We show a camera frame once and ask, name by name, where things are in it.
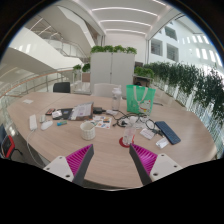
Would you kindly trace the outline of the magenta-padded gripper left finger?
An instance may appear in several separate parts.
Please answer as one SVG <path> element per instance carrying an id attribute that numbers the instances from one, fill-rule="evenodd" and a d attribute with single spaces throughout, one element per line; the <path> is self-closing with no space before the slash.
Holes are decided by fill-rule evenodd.
<path id="1" fill-rule="evenodd" d="M 81 186 L 93 155 L 94 148 L 90 144 L 66 157 L 56 157 L 44 170 Z"/>

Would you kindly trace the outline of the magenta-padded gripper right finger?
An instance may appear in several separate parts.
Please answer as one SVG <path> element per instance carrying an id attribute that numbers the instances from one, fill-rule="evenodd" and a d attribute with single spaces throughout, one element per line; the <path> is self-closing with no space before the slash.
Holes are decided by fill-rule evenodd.
<path id="1" fill-rule="evenodd" d="M 182 167 L 165 153 L 155 154 L 141 146 L 131 144 L 131 155 L 143 185 L 168 176 Z"/>

